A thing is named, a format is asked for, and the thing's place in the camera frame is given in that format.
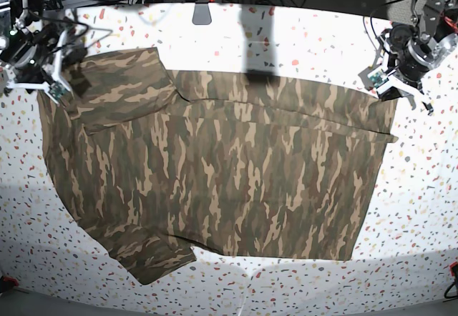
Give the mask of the red clamp corner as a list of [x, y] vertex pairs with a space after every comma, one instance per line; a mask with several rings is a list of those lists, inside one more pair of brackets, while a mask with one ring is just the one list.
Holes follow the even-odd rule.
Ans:
[[14, 289], [19, 285], [18, 281], [14, 278], [1, 276], [0, 277], [0, 293], [7, 292]]
[[449, 266], [450, 272], [455, 280], [458, 280], [458, 262], [454, 262]]

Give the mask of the red clamp right corner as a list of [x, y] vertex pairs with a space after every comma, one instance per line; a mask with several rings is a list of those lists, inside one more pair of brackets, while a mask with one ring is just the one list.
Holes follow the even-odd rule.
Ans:
[[458, 280], [458, 262], [454, 262], [449, 266], [450, 272], [455, 280]]

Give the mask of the camouflage T-shirt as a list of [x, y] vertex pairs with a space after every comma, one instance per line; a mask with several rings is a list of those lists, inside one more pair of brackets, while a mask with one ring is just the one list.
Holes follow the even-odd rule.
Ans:
[[396, 102], [270, 74], [166, 69], [155, 49], [69, 66], [39, 93], [44, 161], [74, 218], [147, 285], [227, 256], [349, 260]]

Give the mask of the red clamp left corner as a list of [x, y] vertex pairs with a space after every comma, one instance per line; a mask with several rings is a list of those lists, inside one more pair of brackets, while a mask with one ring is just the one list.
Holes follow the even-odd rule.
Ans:
[[18, 281], [14, 278], [1, 276], [0, 277], [0, 293], [7, 292], [14, 289], [19, 285]]

